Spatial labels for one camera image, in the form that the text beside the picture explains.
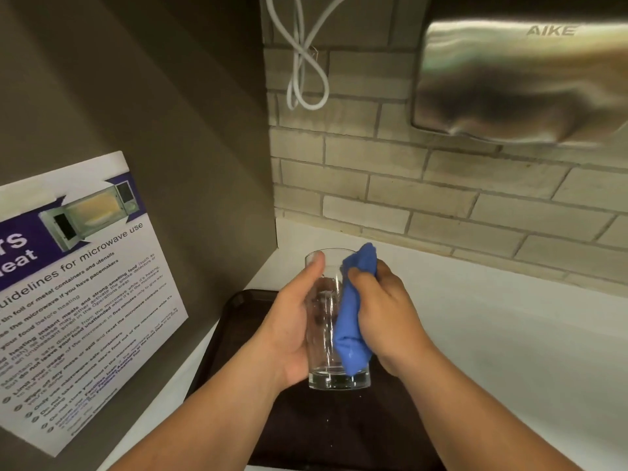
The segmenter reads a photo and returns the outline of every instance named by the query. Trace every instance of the microwave image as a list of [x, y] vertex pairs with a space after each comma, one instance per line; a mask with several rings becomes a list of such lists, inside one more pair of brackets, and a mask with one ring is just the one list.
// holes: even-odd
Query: microwave image
[[137, 212], [139, 206], [128, 181], [112, 185], [67, 205], [39, 214], [62, 251]]

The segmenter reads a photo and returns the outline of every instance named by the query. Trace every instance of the glass rim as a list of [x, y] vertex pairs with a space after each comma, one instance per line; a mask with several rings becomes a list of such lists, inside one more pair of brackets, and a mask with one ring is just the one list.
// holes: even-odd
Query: glass rim
[[308, 258], [309, 258], [310, 256], [312, 256], [313, 254], [316, 254], [316, 253], [325, 253], [326, 251], [347, 251], [348, 253], [351, 253], [351, 254], [356, 253], [356, 251], [354, 251], [354, 250], [352, 250], [352, 249], [349, 249], [349, 248], [323, 248], [323, 249], [317, 249], [317, 250], [315, 250], [315, 251], [312, 251], [311, 253], [307, 253], [307, 254], [305, 255], [305, 261], [307, 262], [307, 261], [308, 261]]

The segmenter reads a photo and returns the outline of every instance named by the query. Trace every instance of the hand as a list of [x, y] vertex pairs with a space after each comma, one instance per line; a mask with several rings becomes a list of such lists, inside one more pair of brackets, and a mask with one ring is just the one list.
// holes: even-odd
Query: hand
[[279, 291], [255, 334], [260, 346], [268, 350], [279, 367], [279, 391], [299, 383], [308, 375], [305, 296], [324, 269], [325, 255], [318, 253], [314, 261]]
[[360, 294], [360, 332], [392, 375], [409, 354], [431, 346], [403, 282], [384, 261], [377, 260], [377, 279], [357, 268], [349, 270], [349, 280]]

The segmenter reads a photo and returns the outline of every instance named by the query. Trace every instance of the power cord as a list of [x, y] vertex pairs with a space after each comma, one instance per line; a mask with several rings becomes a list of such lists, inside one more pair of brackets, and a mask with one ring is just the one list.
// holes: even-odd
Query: power cord
[[[343, 1], [344, 0], [334, 0], [329, 3], [329, 6], [327, 6], [321, 13], [318, 21], [314, 23], [310, 34], [306, 37], [303, 4], [301, 3], [301, 0], [294, 0], [292, 36], [290, 36], [290, 33], [279, 20], [277, 12], [274, 8], [273, 0], [266, 0], [268, 14], [271, 17], [273, 24], [276, 26], [281, 35], [286, 38], [286, 41], [294, 48], [292, 59], [292, 77], [286, 90], [286, 103], [290, 110], [296, 109], [299, 104], [308, 110], [318, 110], [323, 107], [326, 104], [327, 99], [329, 99], [329, 79], [327, 78], [323, 68], [320, 67], [317, 60], [311, 56], [308, 50], [310, 49], [310, 45], [314, 40], [314, 37], [318, 34], [318, 30], [320, 30], [321, 26], [323, 26], [325, 20], [327, 20], [329, 15], [331, 15]], [[301, 89], [305, 83], [305, 63], [303, 61], [309, 62], [323, 81], [323, 98], [316, 104], [306, 102], [301, 94]]]

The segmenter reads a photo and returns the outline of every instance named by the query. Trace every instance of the left hand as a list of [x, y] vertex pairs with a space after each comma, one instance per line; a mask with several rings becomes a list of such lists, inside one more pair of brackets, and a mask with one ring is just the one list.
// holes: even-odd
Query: left hand
[[308, 375], [305, 350], [307, 315], [305, 296], [325, 269], [325, 255], [318, 256], [279, 293], [255, 336], [260, 347], [273, 355], [279, 367], [279, 390], [286, 389]]

